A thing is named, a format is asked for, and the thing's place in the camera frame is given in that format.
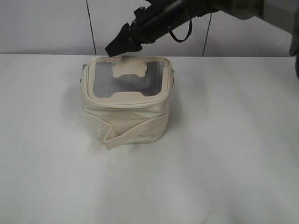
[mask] white tabletop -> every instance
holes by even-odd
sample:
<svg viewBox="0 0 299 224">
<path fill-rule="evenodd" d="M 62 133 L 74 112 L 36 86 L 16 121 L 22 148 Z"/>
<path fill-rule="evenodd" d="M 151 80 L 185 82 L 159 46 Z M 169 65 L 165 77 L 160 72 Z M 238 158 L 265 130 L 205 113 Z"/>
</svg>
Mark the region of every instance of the white tabletop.
<svg viewBox="0 0 299 224">
<path fill-rule="evenodd" d="M 0 55 L 1 224 L 298 223 L 293 58 L 171 57 L 167 133 L 112 151 L 81 109 L 92 58 Z"/>
</svg>

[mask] mesh panel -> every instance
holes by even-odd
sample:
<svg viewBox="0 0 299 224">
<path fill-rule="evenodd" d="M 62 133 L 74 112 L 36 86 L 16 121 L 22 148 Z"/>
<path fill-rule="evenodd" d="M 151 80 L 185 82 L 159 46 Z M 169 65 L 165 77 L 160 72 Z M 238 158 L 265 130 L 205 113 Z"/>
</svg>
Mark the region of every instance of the mesh panel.
<svg viewBox="0 0 299 224">
<path fill-rule="evenodd" d="M 114 64 L 97 62 L 93 93 L 98 98 L 109 98 L 117 92 L 140 92 L 146 97 L 155 96 L 161 92 L 164 62 L 147 63 L 144 77 L 135 74 L 113 77 Z"/>
</svg>

